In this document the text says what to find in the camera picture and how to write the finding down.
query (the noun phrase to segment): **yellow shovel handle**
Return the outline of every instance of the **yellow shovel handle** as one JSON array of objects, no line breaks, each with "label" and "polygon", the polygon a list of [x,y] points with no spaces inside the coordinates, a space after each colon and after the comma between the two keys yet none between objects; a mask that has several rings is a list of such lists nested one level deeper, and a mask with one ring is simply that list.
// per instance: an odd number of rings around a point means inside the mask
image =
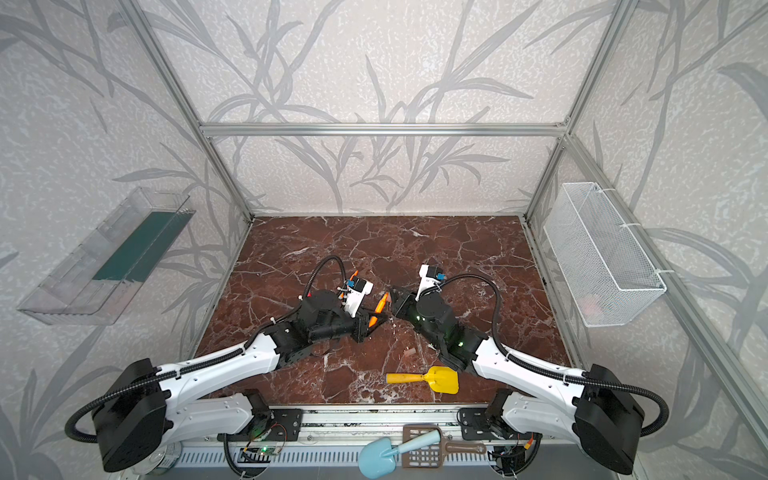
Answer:
[{"label": "yellow shovel handle", "polygon": [[387,373],[386,382],[387,383],[421,382],[424,379],[423,377],[424,375],[418,375],[416,373]]}]

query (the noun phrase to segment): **wall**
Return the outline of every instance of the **wall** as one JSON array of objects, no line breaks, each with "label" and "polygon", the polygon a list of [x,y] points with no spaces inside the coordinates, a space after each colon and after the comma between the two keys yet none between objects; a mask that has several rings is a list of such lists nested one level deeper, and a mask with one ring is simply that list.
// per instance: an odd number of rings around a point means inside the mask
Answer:
[{"label": "wall", "polygon": [[[575,132],[765,392],[768,4],[659,5],[634,12]],[[585,362],[670,403],[641,440],[647,477],[768,478],[663,299],[627,326],[584,328],[541,230],[558,185],[583,180],[565,155],[532,223]]]},{"label": "wall", "polygon": [[[141,4],[206,122],[387,123],[563,121],[614,6],[612,0]],[[549,138],[217,139],[253,209],[282,214],[522,212],[552,144]]]},{"label": "wall", "polygon": [[[64,437],[66,418],[128,363],[193,351],[247,226],[117,9],[0,5],[3,478],[104,477],[98,447]],[[140,185],[186,191],[197,212],[121,318],[46,326],[18,312]]]}]

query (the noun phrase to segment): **gray floor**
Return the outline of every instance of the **gray floor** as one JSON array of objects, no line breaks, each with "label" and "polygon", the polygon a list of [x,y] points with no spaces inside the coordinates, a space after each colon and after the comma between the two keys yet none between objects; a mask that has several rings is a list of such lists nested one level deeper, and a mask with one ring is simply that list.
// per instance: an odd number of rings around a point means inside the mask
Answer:
[{"label": "gray floor", "polygon": [[[235,480],[228,468],[172,468],[163,480]],[[436,470],[398,468],[386,480],[412,478],[441,480],[498,480],[490,467],[444,467]],[[534,462],[518,478],[520,480],[616,480],[610,470],[581,453],[576,445],[543,445]],[[357,468],[268,468],[259,480],[366,480]]]}]

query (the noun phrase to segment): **robotic arm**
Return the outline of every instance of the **robotic arm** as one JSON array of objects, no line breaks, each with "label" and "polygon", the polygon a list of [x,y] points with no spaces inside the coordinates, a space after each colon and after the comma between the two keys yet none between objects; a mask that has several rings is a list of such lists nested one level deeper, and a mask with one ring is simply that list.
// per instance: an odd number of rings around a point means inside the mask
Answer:
[{"label": "robotic arm", "polygon": [[[310,293],[320,268],[337,260],[344,284],[339,292]],[[446,279],[436,266],[423,265],[417,292],[392,287],[392,313],[413,325],[438,351],[439,359],[458,372],[498,380],[520,392],[500,390],[486,416],[502,439],[537,432],[570,439],[596,461],[631,473],[641,435],[666,422],[666,404],[652,392],[625,386],[607,369],[589,372],[554,365],[502,345],[495,338],[501,297],[493,282],[463,274]],[[439,294],[461,278],[485,281],[497,293],[492,336],[462,325]],[[353,275],[346,279],[338,257],[321,261],[297,308],[259,328],[246,342],[196,359],[152,366],[149,359],[129,365],[108,393],[78,410],[65,426],[80,442],[98,443],[104,470],[135,465],[162,445],[213,433],[236,434],[253,428],[254,413],[264,407],[258,394],[200,399],[250,376],[271,372],[307,357],[313,344],[350,335],[360,343],[384,323],[383,302],[376,311],[361,307],[372,284]],[[648,396],[661,407],[660,418],[642,428],[644,412],[630,393]],[[77,421],[92,412],[96,435],[80,432]]]}]

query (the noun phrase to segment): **brown scoop handle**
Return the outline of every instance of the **brown scoop handle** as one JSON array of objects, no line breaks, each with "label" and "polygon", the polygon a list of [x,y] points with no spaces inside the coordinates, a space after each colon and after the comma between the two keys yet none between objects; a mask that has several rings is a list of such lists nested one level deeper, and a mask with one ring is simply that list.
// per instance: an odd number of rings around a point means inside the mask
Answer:
[{"label": "brown scoop handle", "polygon": [[445,453],[477,453],[483,455],[486,452],[485,444],[473,442],[445,442],[443,444]]}]

